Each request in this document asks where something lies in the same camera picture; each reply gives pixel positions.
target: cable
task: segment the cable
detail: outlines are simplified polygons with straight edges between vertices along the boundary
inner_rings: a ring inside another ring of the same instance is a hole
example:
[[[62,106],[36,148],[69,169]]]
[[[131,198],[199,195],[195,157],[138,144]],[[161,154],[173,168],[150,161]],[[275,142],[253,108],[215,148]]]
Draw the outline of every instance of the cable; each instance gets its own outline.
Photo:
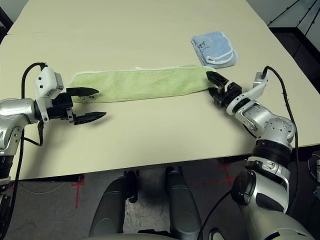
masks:
[[[45,64],[44,62],[35,62],[33,64],[31,64],[30,66],[28,66],[28,68],[24,71],[23,75],[22,75],[22,81],[21,81],[21,98],[24,99],[25,98],[25,88],[26,88],[26,78],[27,75],[29,73],[29,71],[34,68],[35,66],[40,66],[40,69],[44,69],[45,67],[47,67],[47,64]]]
[[[35,63],[31,64],[24,71],[23,76],[22,76],[22,80],[21,80],[21,98],[22,99],[25,98],[25,85],[26,85],[27,75],[28,75],[29,71],[35,66],[40,66],[40,68],[42,70],[47,65],[44,62],[35,62]],[[6,234],[7,234],[7,231],[8,231],[10,222],[11,222],[11,218],[12,218],[12,215],[13,215],[13,212],[14,212],[14,208],[15,208],[17,190],[18,190],[19,175],[20,175],[20,170],[21,170],[21,165],[22,165],[22,158],[24,156],[24,140],[25,140],[25,130],[23,129],[22,132],[21,132],[20,153],[19,153],[18,166],[16,168],[15,180],[14,180],[14,185],[13,185],[13,193],[12,193],[12,200],[11,200],[11,205],[10,205],[10,212],[9,212],[6,228],[3,231],[3,234],[0,236],[0,240],[3,240],[5,238],[5,236],[6,236]]]
[[[294,116],[292,114],[292,111],[291,111],[291,108],[290,108],[290,105],[289,105],[289,100],[288,100],[288,94],[287,94],[287,91],[286,91],[286,87],[285,87],[285,83],[283,81],[283,79],[281,78],[281,76],[277,73],[276,70],[274,70],[272,67],[270,66],[266,66],[264,69],[263,69],[263,72],[262,72],[262,76],[261,78],[264,79],[267,75],[267,71],[268,70],[271,70],[274,75],[276,75],[276,77],[279,79],[280,81],[280,84],[281,84],[281,87],[282,87],[282,94],[283,94],[283,98],[284,98],[284,102],[285,102],[285,106],[286,106],[286,109],[289,113],[289,116],[290,116],[290,120],[291,122],[295,125],[295,134],[294,134],[294,143],[295,143],[295,162],[296,162],[296,183],[295,183],[295,192],[294,192],[294,195],[293,195],[293,199],[292,199],[292,204],[290,206],[290,208],[292,209],[292,206],[294,205],[295,203],[295,200],[296,200],[296,197],[297,197],[297,193],[298,193],[298,190],[299,190],[299,153],[298,153],[298,128],[297,128],[297,125],[296,125],[296,122],[295,122],[295,119],[294,119]]]
[[[200,228],[200,231],[199,231],[199,234],[198,234],[198,237],[197,237],[197,240],[200,240],[202,235],[203,235],[203,231],[204,231],[204,228],[205,228],[205,225],[207,224],[210,216],[212,215],[212,213],[215,211],[215,209],[219,206],[219,204],[231,193],[231,189],[226,192],[217,202],[216,204],[213,206],[213,208],[211,209],[211,211],[208,213],[208,215],[206,216],[201,228]]]
[[[37,195],[41,195],[41,194],[50,194],[50,193],[53,193],[54,191],[58,190],[59,188],[61,188],[63,185],[65,185],[66,183],[62,183],[61,185],[57,186],[56,188],[52,189],[52,190],[49,190],[49,191],[44,191],[44,192],[35,192],[35,191],[31,191],[29,189],[27,189],[26,187],[24,187],[21,183],[18,183],[18,185],[23,189],[25,190],[26,192],[28,193],[31,193],[31,194],[37,194]]]
[[[19,175],[20,175],[20,169],[22,165],[22,158],[24,156],[24,136],[25,136],[25,130],[22,130],[21,133],[21,141],[20,141],[20,153],[19,153],[19,161],[18,161],[18,166],[16,168],[16,174],[15,174],[15,180],[14,180],[14,185],[13,185],[13,193],[12,193],[12,200],[11,200],[11,205],[10,205],[10,212],[8,216],[8,222],[6,224],[6,228],[3,231],[3,234],[0,237],[0,240],[3,240],[7,234],[12,215],[14,213],[14,208],[15,208],[15,203],[16,203],[16,197],[17,197],[17,190],[18,190],[18,180],[19,180]]]
[[[39,133],[39,143],[27,137],[25,137],[23,140],[29,143],[32,143],[38,147],[41,147],[44,144],[44,121],[42,120],[40,120],[38,123],[38,133]]]

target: floor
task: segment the floor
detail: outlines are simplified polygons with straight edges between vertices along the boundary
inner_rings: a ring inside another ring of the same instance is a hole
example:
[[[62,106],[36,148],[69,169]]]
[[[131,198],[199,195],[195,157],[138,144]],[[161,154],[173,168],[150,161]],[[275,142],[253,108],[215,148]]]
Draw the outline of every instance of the floor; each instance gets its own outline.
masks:
[[[276,37],[293,55],[299,45],[294,36],[278,34]],[[316,87],[320,76],[318,63],[310,58],[303,46],[295,55],[295,60]],[[244,160],[240,160],[222,165],[217,159],[180,164],[202,221],[215,202],[231,187],[235,176],[243,169],[244,164]],[[296,181],[294,162],[290,164],[289,169],[292,172],[290,187],[293,188]],[[163,186],[164,173],[165,167],[140,170],[139,199],[135,204],[127,203],[125,233],[136,233],[144,229],[169,230],[169,206]],[[306,161],[300,163],[299,173],[300,188],[292,216],[300,221],[316,239],[320,239],[318,230],[320,200],[313,196],[316,183],[310,177]],[[21,181],[20,184],[24,189],[21,186],[18,188],[17,202],[6,240],[86,238],[105,188],[122,174],[120,170],[86,173],[83,182],[67,182],[63,185],[60,182]],[[238,206],[229,197],[211,216],[204,229],[204,236],[207,236],[212,227],[221,228],[228,240],[248,239]]]

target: wall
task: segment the wall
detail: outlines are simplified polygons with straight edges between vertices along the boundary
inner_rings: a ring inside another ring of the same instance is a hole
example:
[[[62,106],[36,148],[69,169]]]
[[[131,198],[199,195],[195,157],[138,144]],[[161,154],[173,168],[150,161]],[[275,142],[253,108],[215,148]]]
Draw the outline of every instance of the wall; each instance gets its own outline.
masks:
[[[28,0],[0,0],[0,7],[15,22]]]
[[[280,13],[282,13],[286,7],[293,4],[296,0],[247,0],[255,12],[264,20],[265,23],[269,23]],[[295,27],[299,20],[308,11],[308,8],[313,4],[315,0],[300,0],[290,10],[284,13],[276,21],[270,24],[269,27]],[[320,1],[318,1],[308,15],[300,23],[299,29],[305,33],[320,8]],[[320,51],[320,14],[315,19],[315,23],[312,25],[310,31],[307,34],[307,38],[312,44]]]

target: red tape mark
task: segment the red tape mark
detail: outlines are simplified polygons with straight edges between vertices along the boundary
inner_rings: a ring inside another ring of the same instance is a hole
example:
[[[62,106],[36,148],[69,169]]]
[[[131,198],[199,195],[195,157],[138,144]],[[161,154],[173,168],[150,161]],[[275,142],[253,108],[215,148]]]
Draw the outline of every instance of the red tape mark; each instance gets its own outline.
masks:
[[[224,173],[225,173],[226,180],[227,180],[227,182],[228,182],[228,184],[229,184],[229,187],[231,187],[231,182],[232,182],[235,178],[233,177],[233,179],[232,179],[232,177],[229,177],[229,173],[228,173],[228,169],[227,169],[227,168],[229,168],[230,165],[229,165],[229,164],[221,165],[221,164],[220,164],[220,160],[218,160],[218,166],[219,166],[219,168],[224,169]]]
[[[76,187],[76,194],[75,194],[75,208],[78,208],[79,205],[79,187],[85,185],[85,174],[82,175],[82,181],[77,183],[72,183],[72,187]]]

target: black cable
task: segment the black cable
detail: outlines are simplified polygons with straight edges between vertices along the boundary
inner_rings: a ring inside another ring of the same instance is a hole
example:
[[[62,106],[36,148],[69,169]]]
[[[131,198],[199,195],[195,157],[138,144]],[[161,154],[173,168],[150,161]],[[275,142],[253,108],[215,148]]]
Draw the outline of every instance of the black cable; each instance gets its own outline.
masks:
[[[41,70],[47,67],[47,64],[44,62],[35,62],[28,66],[28,68],[24,71],[23,76],[22,76],[22,81],[21,81],[21,98],[25,98],[25,88],[26,88],[26,78],[29,73],[29,71],[34,68],[35,66],[40,66]]]
[[[44,144],[44,121],[42,120],[40,120],[38,123],[38,133],[39,133],[39,143],[27,137],[24,137],[23,140],[29,143],[32,143],[38,147],[41,147]]]
[[[15,174],[15,180],[14,180],[14,185],[13,185],[13,193],[12,193],[12,200],[11,200],[11,205],[10,205],[10,212],[9,212],[9,217],[8,217],[8,222],[6,224],[6,228],[3,231],[0,240],[3,240],[7,234],[12,215],[14,213],[14,208],[15,208],[15,203],[16,203],[16,197],[17,197],[17,191],[18,191],[18,181],[19,181],[19,175],[20,175],[20,169],[22,165],[22,158],[24,155],[24,136],[25,136],[25,130],[22,130],[21,133],[21,141],[20,141],[20,153],[19,153],[19,161],[18,161],[18,166],[16,168],[16,174]]]
[[[287,6],[286,9],[280,13],[276,18],[274,18],[273,20],[271,20],[267,26],[269,26],[270,24],[272,24],[275,20],[277,20],[282,14],[284,14],[286,11],[288,11],[290,8],[292,8],[297,2],[299,2],[300,0],[296,0],[294,3],[292,3],[290,6]]]
[[[210,216],[212,215],[212,213],[215,211],[215,209],[219,206],[219,204],[231,193],[231,189],[226,192],[217,202],[216,204],[213,206],[213,208],[211,209],[211,211],[208,213],[208,215],[206,216],[201,228],[200,228],[200,231],[199,231],[199,234],[198,234],[198,237],[197,237],[197,240],[200,240],[202,238],[202,235],[203,235],[203,231],[204,231],[204,228],[205,228],[205,225],[207,224]]]
[[[22,76],[22,80],[21,80],[21,98],[24,99],[25,98],[25,86],[26,86],[26,78],[27,75],[29,73],[29,71],[35,67],[35,66],[40,66],[41,70],[44,69],[44,67],[46,67],[47,65],[44,62],[35,62],[33,64],[31,64],[23,73]],[[38,131],[39,131],[39,139],[40,139],[40,143],[37,143],[27,137],[25,137],[25,130],[23,129],[21,132],[21,140],[20,140],[20,153],[19,153],[19,160],[18,160],[18,166],[16,168],[16,174],[15,174],[15,180],[14,180],[14,185],[13,185],[13,192],[12,192],[12,200],[11,200],[11,205],[10,205],[10,212],[9,212],[9,216],[8,216],[8,222],[6,224],[6,228],[3,231],[2,235],[0,236],[0,240],[3,240],[7,234],[11,219],[12,219],[12,215],[14,213],[14,208],[15,208],[15,203],[16,203],[16,197],[17,197],[17,191],[18,191],[18,182],[19,182],[19,175],[20,175],[20,170],[21,170],[21,165],[22,165],[22,158],[24,155],[24,140],[29,141],[31,143],[36,144],[37,146],[41,146],[43,144],[43,134],[42,134],[42,130],[43,130],[43,121],[41,120],[38,124]]]
[[[289,101],[288,101],[288,94],[287,94],[287,91],[286,91],[286,87],[285,87],[285,83],[283,81],[283,79],[281,78],[281,76],[277,73],[276,70],[274,70],[272,67],[270,66],[266,66],[262,72],[262,76],[261,78],[264,79],[267,75],[267,71],[268,70],[271,70],[275,75],[276,77],[279,79],[280,81],[280,84],[281,84],[281,87],[282,87],[282,94],[283,94],[283,98],[284,98],[284,102],[285,102],[285,106],[286,106],[286,109],[289,113],[289,116],[290,116],[290,120],[291,122],[293,122],[293,124],[295,125],[295,134],[294,134],[294,143],[295,143],[295,162],[296,162],[296,183],[295,183],[295,192],[294,192],[294,195],[293,195],[293,199],[292,199],[292,204],[290,206],[290,208],[292,209],[292,206],[294,205],[295,203],[295,200],[296,200],[296,197],[297,197],[297,193],[298,193],[298,190],[299,190],[299,153],[298,153],[298,128],[297,128],[297,125],[296,125],[296,122],[295,122],[295,119],[294,119],[294,116],[292,114],[292,111],[291,111],[291,108],[290,108],[290,105],[289,105]]]
[[[243,124],[243,126],[244,126],[245,130],[247,130],[247,132],[248,132],[252,137],[254,137],[255,139],[257,138],[252,132],[249,131],[249,129],[246,127],[246,125]]]

